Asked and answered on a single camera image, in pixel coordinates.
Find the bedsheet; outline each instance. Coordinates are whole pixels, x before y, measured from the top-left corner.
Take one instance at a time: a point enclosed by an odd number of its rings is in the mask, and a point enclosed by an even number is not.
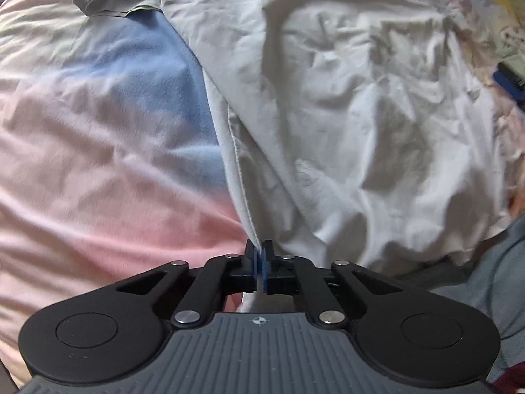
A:
[[[18,384],[37,309],[246,241],[195,56],[158,11],[71,2],[0,8],[0,358]]]
[[[497,132],[506,161],[506,184],[512,217],[525,210],[525,115],[493,81],[498,62],[525,47],[516,37],[523,28],[507,0],[437,0],[461,26],[458,39],[472,72],[495,100]]]
[[[494,100],[434,0],[74,3],[161,8],[195,52],[254,244],[391,272],[507,226]]]

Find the gray fabric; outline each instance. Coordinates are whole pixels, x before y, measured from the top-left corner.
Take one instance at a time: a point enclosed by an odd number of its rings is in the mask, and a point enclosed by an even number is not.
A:
[[[17,391],[15,383],[12,381],[10,373],[0,362],[0,394],[12,394]]]
[[[507,238],[484,254],[470,276],[468,267],[451,271],[443,263],[420,274],[416,283],[481,310],[494,320],[502,338],[509,337],[501,342],[490,382],[525,361],[525,216],[507,231]]]

